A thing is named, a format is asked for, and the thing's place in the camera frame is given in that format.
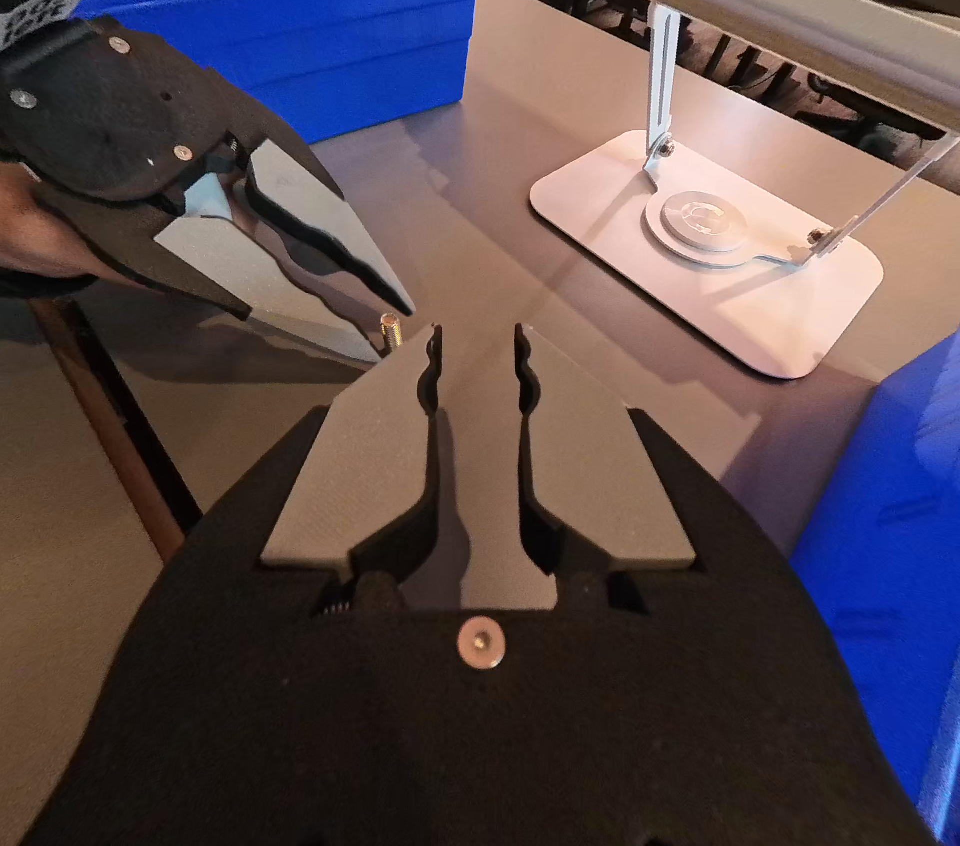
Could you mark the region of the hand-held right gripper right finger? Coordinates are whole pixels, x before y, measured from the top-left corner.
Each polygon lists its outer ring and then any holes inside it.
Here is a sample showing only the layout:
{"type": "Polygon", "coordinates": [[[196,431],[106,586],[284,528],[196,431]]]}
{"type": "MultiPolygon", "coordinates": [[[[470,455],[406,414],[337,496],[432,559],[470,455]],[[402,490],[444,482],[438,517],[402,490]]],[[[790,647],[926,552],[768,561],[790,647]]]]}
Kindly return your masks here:
{"type": "Polygon", "coordinates": [[[532,326],[513,343],[530,560],[546,576],[689,569],[693,545],[623,399],[532,326]]]}

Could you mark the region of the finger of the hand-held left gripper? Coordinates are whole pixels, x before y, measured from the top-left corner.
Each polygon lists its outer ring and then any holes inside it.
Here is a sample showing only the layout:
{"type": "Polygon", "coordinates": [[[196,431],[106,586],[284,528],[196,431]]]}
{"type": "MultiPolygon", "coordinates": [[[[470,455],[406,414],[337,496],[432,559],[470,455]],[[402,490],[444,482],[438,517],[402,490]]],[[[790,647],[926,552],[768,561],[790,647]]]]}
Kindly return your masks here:
{"type": "Polygon", "coordinates": [[[406,316],[414,300],[352,206],[273,140],[247,160],[251,210],[293,242],[311,248],[406,316]]]}
{"type": "Polygon", "coordinates": [[[185,214],[154,241],[249,308],[249,319],[342,360],[376,364],[380,354],[356,324],[287,275],[285,263],[238,226],[227,192],[207,173],[185,192],[185,214]]]}

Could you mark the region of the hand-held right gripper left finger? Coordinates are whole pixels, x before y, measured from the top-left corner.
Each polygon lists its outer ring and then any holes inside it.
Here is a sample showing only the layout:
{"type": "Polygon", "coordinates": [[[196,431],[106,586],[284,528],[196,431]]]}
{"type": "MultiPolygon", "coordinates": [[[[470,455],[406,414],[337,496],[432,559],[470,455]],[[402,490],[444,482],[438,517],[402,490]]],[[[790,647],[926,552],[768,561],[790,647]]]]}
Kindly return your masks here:
{"type": "Polygon", "coordinates": [[[269,540],[268,568],[414,573],[439,535],[438,382],[431,324],[337,396],[269,540]]]}

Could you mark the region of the person's left hand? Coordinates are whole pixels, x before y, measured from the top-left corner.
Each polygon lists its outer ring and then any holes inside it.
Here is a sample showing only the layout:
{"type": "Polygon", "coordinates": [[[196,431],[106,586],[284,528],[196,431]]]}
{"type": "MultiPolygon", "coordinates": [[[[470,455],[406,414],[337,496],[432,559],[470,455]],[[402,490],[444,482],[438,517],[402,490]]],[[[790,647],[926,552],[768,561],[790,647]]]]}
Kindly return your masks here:
{"type": "Polygon", "coordinates": [[[85,242],[37,204],[36,184],[22,166],[2,163],[2,271],[53,280],[98,276],[101,270],[85,242]]]}

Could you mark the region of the white metal monitor stand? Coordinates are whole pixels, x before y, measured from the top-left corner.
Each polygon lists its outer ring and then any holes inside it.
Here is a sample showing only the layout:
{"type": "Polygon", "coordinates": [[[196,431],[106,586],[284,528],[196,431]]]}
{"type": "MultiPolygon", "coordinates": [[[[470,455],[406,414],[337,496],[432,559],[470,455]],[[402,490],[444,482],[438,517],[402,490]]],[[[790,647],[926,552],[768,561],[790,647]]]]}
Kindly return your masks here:
{"type": "Polygon", "coordinates": [[[538,180],[534,212],[736,359],[809,375],[883,279],[853,234],[958,144],[946,133],[888,190],[829,228],[678,143],[671,99],[681,19],[648,12],[645,131],[625,132],[538,180]]]}

